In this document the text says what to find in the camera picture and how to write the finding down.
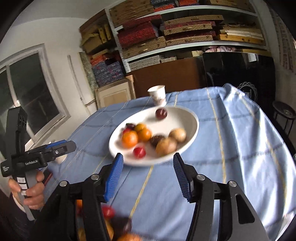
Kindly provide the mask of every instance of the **table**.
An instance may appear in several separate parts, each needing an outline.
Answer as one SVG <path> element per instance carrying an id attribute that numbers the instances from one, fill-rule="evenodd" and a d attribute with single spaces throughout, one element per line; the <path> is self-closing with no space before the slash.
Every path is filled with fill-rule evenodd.
<path id="1" fill-rule="evenodd" d="M 243 92 L 230 84 L 169 93 L 168 105 L 194 111 L 200 121 L 197 138 L 181 155 L 212 181 L 235 180 L 258 213 L 270 240 L 283 219 L 295 213 L 296 168 L 282 138 L 269 119 Z M 85 180 L 112 162 L 108 142 L 127 117 L 153 106 L 149 97 L 103 108 L 71 135 L 77 149 L 58 165 L 49 163 L 53 177 L 45 199 L 61 180 Z M 158 240 L 185 240 L 194 204 L 182 193 L 172 161 L 151 167 L 124 166 L 110 205 L 131 216 L 134 233 Z M 219 202 L 215 201 L 212 240 L 217 239 Z"/>

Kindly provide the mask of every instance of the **white bowl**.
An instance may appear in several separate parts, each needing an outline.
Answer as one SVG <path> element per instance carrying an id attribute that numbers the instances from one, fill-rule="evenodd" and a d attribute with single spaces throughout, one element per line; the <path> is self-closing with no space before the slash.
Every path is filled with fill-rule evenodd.
<path id="1" fill-rule="evenodd" d="M 176 152 L 180 154 L 184 152 L 195 140 L 199 121 L 194 112 L 191 110 L 179 107 L 179 106 L 165 106 L 167 110 L 167 117 L 163 120 L 157 120 L 155 117 L 155 111 L 159 107 L 152 107 L 143 111 L 140 111 L 126 120 L 124 120 L 112 133 L 109 140 L 109 151 L 113 157 L 117 153 L 123 155 L 124 164 L 130 166 L 151 166 L 155 164 L 160 164 L 173 159 Z M 135 147 L 126 149 L 121 145 L 121 133 L 125 129 L 127 123 L 144 123 L 152 131 L 152 135 L 162 134 L 168 136 L 171 130 L 175 128 L 184 128 L 187 137 L 184 143 L 178 144 L 178 149 L 166 156 L 158 157 L 155 149 L 151 146 L 149 142 L 138 143 L 135 147 L 144 147 L 146 150 L 146 156 L 142 159 L 137 159 L 133 156 L 133 150 Z"/>

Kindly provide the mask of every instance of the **stool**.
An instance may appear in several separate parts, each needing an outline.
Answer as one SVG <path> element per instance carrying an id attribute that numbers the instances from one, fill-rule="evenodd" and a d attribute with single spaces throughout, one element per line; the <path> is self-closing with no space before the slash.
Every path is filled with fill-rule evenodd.
<path id="1" fill-rule="evenodd" d="M 288 136 L 289 136 L 292 126 L 293 126 L 293 123 L 294 123 L 294 120 L 296 119 L 296 112 L 294 111 L 294 109 L 291 106 L 289 106 L 283 102 L 280 102 L 280 101 L 272 102 L 272 106 L 274 107 L 274 110 L 276 112 L 275 120 L 277 119 L 278 114 L 280 114 L 282 117 L 287 119 L 284 131 L 286 131 L 288 121 L 289 120 L 292 121 L 291 126 L 290 126 L 290 130 L 288 132 Z"/>

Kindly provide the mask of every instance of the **finger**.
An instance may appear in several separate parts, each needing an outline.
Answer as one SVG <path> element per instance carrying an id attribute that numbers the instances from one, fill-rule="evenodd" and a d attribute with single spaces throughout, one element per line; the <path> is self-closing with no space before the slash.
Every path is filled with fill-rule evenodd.
<path id="1" fill-rule="evenodd" d="M 39 209 L 42 208 L 44 206 L 44 202 L 41 202 L 37 205 L 33 205 L 33 206 L 29 206 L 30 209 Z"/>
<path id="2" fill-rule="evenodd" d="M 11 191 L 11 193 L 12 193 L 12 195 L 14 196 L 14 198 L 18 201 L 18 203 L 21 204 L 20 198 L 19 198 L 19 196 L 18 196 L 19 193 L 14 192 L 14 191 Z"/>
<path id="3" fill-rule="evenodd" d="M 12 178 L 10 178 L 8 180 L 8 186 L 9 186 L 10 190 L 13 192 L 20 192 L 19 184 L 15 180 L 13 180 Z"/>
<path id="4" fill-rule="evenodd" d="M 43 179 L 44 179 L 44 174 L 43 174 L 43 172 L 38 171 L 38 172 L 37 172 L 37 175 L 36 175 L 36 180 L 37 180 L 37 182 L 42 182 Z"/>
<path id="5" fill-rule="evenodd" d="M 26 190 L 26 195 L 29 197 L 35 197 L 42 194 L 43 190 L 44 190 L 44 184 L 37 183 L 35 186 Z"/>
<path id="6" fill-rule="evenodd" d="M 40 194 L 36 197 L 25 198 L 25 200 L 23 201 L 23 204 L 28 206 L 34 206 L 34 205 L 40 204 L 41 202 L 43 202 L 43 200 L 44 200 L 44 196 L 43 194 Z"/>

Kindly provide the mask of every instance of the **white cup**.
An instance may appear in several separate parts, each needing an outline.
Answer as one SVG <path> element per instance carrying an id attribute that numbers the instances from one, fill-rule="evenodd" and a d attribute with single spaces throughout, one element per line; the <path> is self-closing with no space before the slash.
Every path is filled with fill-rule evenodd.
<path id="1" fill-rule="evenodd" d="M 165 106 L 165 86 L 157 85 L 148 89 L 149 95 L 153 98 L 153 102 L 155 106 Z"/>

